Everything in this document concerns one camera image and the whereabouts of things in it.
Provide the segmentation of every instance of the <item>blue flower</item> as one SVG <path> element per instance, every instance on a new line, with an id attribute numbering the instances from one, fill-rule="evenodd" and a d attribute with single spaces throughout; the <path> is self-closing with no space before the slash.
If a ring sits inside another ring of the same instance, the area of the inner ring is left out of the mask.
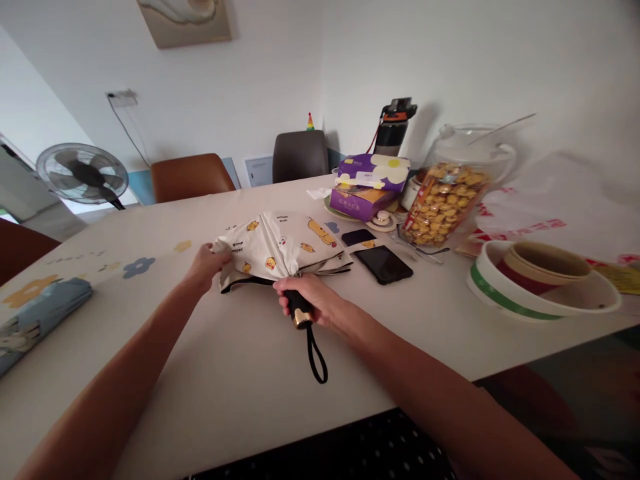
<path id="1" fill-rule="evenodd" d="M 142 257 L 133 263 L 125 265 L 124 270 L 126 273 L 122 276 L 122 278 L 129 279 L 146 272 L 147 270 L 149 270 L 149 267 L 153 262 L 155 262 L 155 258 L 148 259 L 146 257 Z"/>

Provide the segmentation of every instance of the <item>small plate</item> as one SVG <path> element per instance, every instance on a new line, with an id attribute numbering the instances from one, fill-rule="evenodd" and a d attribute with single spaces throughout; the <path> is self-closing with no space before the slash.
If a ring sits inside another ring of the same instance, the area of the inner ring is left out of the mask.
<path id="1" fill-rule="evenodd" d="M 350 217 L 346 213 L 342 213 L 341 211 L 336 210 L 335 208 L 333 208 L 333 207 L 331 207 L 329 205 L 330 202 L 331 202 L 331 196 L 325 197 L 325 208 L 327 209 L 327 211 L 330 214 L 332 214 L 332 215 L 334 215 L 334 216 L 336 216 L 336 217 L 338 217 L 338 218 L 340 218 L 342 220 L 362 221 L 362 220 L 358 220 L 358 219 L 355 219 L 353 217 Z"/>

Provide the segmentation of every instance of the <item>brown chair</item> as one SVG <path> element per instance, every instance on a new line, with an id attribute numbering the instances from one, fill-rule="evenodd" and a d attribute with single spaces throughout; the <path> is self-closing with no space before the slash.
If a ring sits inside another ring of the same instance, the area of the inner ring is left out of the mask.
<path id="1" fill-rule="evenodd" d="M 235 190 L 215 153 L 152 163 L 151 180 L 157 203 Z"/>
<path id="2" fill-rule="evenodd" d="M 0 285 L 4 285 L 58 245 L 58 240 L 0 219 Z"/>
<path id="3" fill-rule="evenodd" d="M 327 139 L 322 130 L 281 133 L 273 148 L 273 182 L 329 173 Z"/>

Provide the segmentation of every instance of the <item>umbrella handle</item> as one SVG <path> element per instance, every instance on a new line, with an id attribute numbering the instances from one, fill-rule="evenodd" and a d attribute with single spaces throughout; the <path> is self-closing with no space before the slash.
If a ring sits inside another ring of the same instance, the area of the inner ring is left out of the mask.
<path id="1" fill-rule="evenodd" d="M 298 330 L 303 330 L 311 326 L 313 306 L 300 295 L 297 290 L 285 290 L 285 297 L 289 300 L 289 311 L 291 320 Z"/>

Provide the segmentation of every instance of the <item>yellow card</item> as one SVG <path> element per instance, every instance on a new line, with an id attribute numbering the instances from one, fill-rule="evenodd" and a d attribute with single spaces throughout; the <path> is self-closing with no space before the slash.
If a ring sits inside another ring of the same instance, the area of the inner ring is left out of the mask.
<path id="1" fill-rule="evenodd" d="M 620 293 L 640 295 L 640 271 L 635 268 L 596 265 L 593 269 L 614 284 Z"/>

